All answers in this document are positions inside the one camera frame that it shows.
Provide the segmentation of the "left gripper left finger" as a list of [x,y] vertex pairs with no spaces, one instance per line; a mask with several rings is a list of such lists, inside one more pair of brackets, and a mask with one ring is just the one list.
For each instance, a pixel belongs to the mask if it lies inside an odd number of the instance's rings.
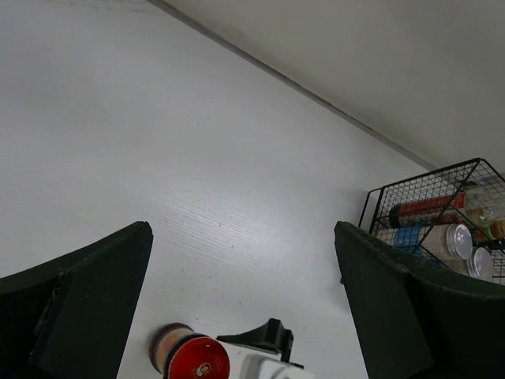
[[1,279],[3,378],[115,378],[152,251],[137,221]]

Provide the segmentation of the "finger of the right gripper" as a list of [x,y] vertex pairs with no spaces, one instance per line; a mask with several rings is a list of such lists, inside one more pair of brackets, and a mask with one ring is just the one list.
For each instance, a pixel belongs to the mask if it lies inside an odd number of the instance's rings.
[[279,355],[282,362],[289,362],[294,334],[285,328],[279,319],[270,318],[265,324],[253,330],[234,335],[221,335],[216,339],[228,344],[260,349]]

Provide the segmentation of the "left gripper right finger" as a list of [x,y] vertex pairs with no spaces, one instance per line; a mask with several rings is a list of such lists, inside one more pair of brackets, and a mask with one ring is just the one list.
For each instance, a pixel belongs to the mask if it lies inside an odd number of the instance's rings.
[[504,287],[431,264],[352,223],[335,250],[370,378],[502,378]]

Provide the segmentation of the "blue-band silver-top shaker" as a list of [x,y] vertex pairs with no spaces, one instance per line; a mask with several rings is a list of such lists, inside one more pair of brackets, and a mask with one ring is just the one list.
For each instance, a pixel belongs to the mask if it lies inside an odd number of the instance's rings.
[[492,282],[493,261],[491,254],[484,247],[475,248],[467,260],[448,261],[447,266],[462,275]]
[[420,257],[429,255],[441,261],[468,260],[473,252],[469,228],[458,223],[398,228],[392,244]]

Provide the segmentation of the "red-lid sauce jar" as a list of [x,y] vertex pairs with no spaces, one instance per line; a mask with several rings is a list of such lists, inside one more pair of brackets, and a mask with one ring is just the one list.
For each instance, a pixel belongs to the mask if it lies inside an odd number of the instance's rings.
[[230,377],[230,358],[224,346],[182,323],[165,325],[155,333],[149,358],[154,369],[167,379]]

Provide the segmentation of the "tall red-label sauce bottle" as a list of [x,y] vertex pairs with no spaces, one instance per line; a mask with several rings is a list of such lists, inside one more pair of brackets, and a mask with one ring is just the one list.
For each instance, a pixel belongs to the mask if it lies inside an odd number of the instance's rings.
[[465,223],[465,192],[395,205],[388,214],[392,227]]

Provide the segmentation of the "green-label chili sauce bottle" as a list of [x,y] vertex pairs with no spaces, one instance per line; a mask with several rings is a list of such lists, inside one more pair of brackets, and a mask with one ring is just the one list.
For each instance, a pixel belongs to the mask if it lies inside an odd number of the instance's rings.
[[489,208],[473,208],[466,212],[475,243],[498,242],[504,239],[504,221]]

